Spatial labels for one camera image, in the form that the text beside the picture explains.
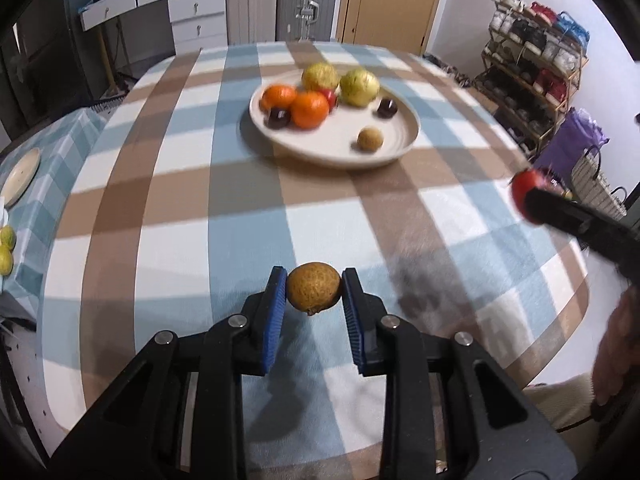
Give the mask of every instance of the wooden door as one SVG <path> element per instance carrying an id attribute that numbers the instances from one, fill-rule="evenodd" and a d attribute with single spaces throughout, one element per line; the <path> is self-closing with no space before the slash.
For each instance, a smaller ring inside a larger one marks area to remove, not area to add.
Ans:
<path id="1" fill-rule="evenodd" d="M 342 40 L 421 54 L 438 0 L 348 0 Z"/>

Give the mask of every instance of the human hand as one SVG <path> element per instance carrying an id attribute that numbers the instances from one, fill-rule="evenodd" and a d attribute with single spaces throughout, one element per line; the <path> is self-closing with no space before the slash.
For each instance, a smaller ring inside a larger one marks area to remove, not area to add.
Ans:
<path id="1" fill-rule="evenodd" d="M 638 292 L 632 286 L 622 294 L 598 346 L 591 382 L 596 402 L 601 406 L 620 392 L 629 367 L 640 365 L 640 339 L 629 337 L 634 328 L 634 316 L 640 319 L 639 300 Z"/>

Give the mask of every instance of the table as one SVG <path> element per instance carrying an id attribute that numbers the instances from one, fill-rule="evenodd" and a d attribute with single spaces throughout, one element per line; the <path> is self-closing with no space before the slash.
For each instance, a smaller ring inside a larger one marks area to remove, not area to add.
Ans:
<path id="1" fill-rule="evenodd" d="M 4 279 L 0 316 L 36 322 L 49 251 L 65 202 L 106 120 L 88 108 L 71 112 L 27 139 L 0 164 L 0 189 L 15 164 L 33 148 L 40 165 L 24 194 L 9 208 L 17 235 L 14 269 Z"/>
<path id="2" fill-rule="evenodd" d="M 347 172 L 266 142 L 252 92 L 321 59 L 402 94 L 422 123 L 414 149 Z M 71 428 L 155 332 L 205 331 L 272 266 L 313 260 L 356 267 L 423 331 L 471 332 L 524 386 L 588 305 L 576 242 L 514 210 L 508 184 L 526 165 L 478 102 L 410 54 L 268 43 L 163 61 L 106 125 L 56 234 L 41 336 L 51 413 Z M 340 304 L 311 318 L 288 308 L 271 373 L 242 383 L 261 478 L 377 474 L 384 379 L 357 375 Z"/>

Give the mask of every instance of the woven basket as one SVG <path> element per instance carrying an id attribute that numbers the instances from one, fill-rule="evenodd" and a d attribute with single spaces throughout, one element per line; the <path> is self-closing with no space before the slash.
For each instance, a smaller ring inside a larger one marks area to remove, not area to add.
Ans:
<path id="1" fill-rule="evenodd" d="M 591 155 L 592 150 L 598 152 L 597 161 Z M 621 186 L 611 190 L 607 179 L 600 171 L 601 163 L 602 155 L 597 146 L 591 146 L 585 150 L 584 155 L 578 160 L 571 172 L 573 188 L 580 202 L 620 220 L 626 215 L 626 209 L 622 201 L 613 194 L 621 189 L 625 192 L 626 200 L 626 189 Z"/>

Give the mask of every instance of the bag handle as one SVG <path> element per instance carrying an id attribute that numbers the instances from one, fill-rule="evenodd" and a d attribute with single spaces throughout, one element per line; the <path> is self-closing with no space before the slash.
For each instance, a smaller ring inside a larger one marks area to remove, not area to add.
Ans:
<path id="1" fill-rule="evenodd" d="M 629 196 L 629 193 L 626 192 L 626 189 L 623 186 L 618 186 L 616 189 L 614 189 L 611 194 L 614 194 L 617 190 L 621 189 L 622 191 L 625 192 L 625 197 L 622 199 L 622 202 L 624 202 L 626 200 L 626 197 Z"/>
<path id="2" fill-rule="evenodd" d="M 602 165 L 602 153 L 600 152 L 600 149 L 598 146 L 596 146 L 595 144 L 593 146 L 591 146 L 585 153 L 584 153 L 584 157 L 586 157 L 587 155 L 589 155 L 591 153 L 591 150 L 596 149 L 598 152 L 598 169 L 596 170 L 595 174 L 593 175 L 592 179 L 596 180 L 598 175 L 600 174 L 600 166 Z"/>

